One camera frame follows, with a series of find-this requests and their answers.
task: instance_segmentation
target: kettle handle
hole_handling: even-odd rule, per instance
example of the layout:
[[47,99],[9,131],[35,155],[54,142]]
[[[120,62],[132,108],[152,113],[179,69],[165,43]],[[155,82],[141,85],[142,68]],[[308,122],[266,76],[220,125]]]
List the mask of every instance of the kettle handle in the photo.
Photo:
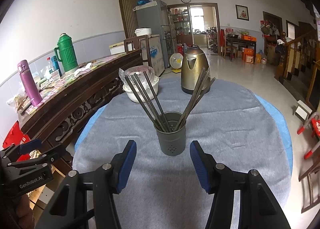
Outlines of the kettle handle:
[[62,62],[62,60],[58,56],[58,52],[57,52],[58,49],[59,49],[59,47],[55,47],[53,50],[54,50],[54,53],[56,54],[56,57],[57,57],[58,61]]

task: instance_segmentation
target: metal screw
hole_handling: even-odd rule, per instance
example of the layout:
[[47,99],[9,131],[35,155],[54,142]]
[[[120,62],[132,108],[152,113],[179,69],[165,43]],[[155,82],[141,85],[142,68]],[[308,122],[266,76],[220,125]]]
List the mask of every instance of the metal screw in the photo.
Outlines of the metal screw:
[[224,169],[224,165],[222,163],[216,164],[217,169]]
[[77,171],[75,171],[75,170],[69,171],[68,175],[73,177],[73,176],[77,175]]
[[105,170],[110,169],[111,168],[111,164],[110,163],[103,164],[102,168],[105,169]]
[[257,171],[256,169],[251,169],[251,170],[250,170],[250,173],[251,173],[252,175],[254,175],[254,176],[259,175],[259,171]]

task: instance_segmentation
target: window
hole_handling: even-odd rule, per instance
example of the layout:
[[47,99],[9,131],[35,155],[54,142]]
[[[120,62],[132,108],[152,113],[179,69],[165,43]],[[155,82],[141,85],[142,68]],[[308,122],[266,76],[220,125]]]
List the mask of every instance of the window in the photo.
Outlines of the window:
[[192,32],[195,33],[196,30],[205,31],[203,9],[190,8],[190,13],[191,13]]
[[288,27],[288,37],[295,39],[295,30],[294,30],[294,25],[291,25],[290,23],[287,22],[287,27]]

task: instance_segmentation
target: framed picture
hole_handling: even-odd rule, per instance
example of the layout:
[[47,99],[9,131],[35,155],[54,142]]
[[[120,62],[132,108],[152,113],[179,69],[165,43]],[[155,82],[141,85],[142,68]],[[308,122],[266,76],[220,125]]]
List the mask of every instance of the framed picture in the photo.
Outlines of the framed picture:
[[236,5],[237,19],[249,21],[248,7]]

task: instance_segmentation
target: bundle of chopsticks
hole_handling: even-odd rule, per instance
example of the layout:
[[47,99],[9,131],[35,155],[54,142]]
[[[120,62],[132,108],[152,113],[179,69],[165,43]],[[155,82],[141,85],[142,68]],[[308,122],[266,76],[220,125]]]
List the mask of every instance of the bundle of chopsticks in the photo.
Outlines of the bundle of chopsticks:
[[145,100],[146,104],[148,105],[151,113],[153,114],[153,116],[151,115],[151,113],[148,111],[147,107],[145,106],[145,104],[142,102],[140,96],[138,95],[137,91],[135,90],[134,86],[132,85],[131,81],[129,80],[128,76],[125,76],[125,80],[127,81],[130,89],[132,90],[133,94],[135,95],[135,97],[137,98],[138,102],[140,103],[140,105],[142,106],[142,108],[144,109],[144,111],[146,112],[146,114],[148,115],[148,117],[150,118],[150,120],[153,122],[154,126],[165,133],[171,133],[171,132],[175,132],[177,130],[179,130],[181,127],[184,126],[190,112],[193,110],[193,108],[197,105],[197,103],[201,100],[201,98],[204,96],[204,94],[209,90],[210,86],[213,84],[213,82],[215,81],[215,78],[213,78],[210,83],[208,84],[208,86],[203,89],[204,84],[206,83],[206,80],[209,77],[210,72],[209,71],[205,71],[204,67],[201,69],[200,75],[198,77],[195,89],[193,90],[193,93],[191,95],[190,101],[187,104],[187,107],[185,108],[185,110],[183,111],[179,121],[177,122],[176,126],[174,128],[170,127],[168,120],[163,112],[163,109],[160,105],[160,102],[157,98],[157,95],[152,87],[152,84],[150,82],[150,79],[147,75],[147,73],[144,71],[143,75],[146,78],[146,81],[150,87],[150,90],[156,100],[156,103],[159,107],[159,110],[161,112],[161,117],[159,116],[156,108],[154,107],[150,97],[148,96],[148,93],[146,92],[145,88],[143,87],[139,77],[137,76],[137,74],[133,74],[132,76],[132,80],[134,82],[134,84],[136,85],[136,87],[138,88],[140,94],[142,95],[143,99]]

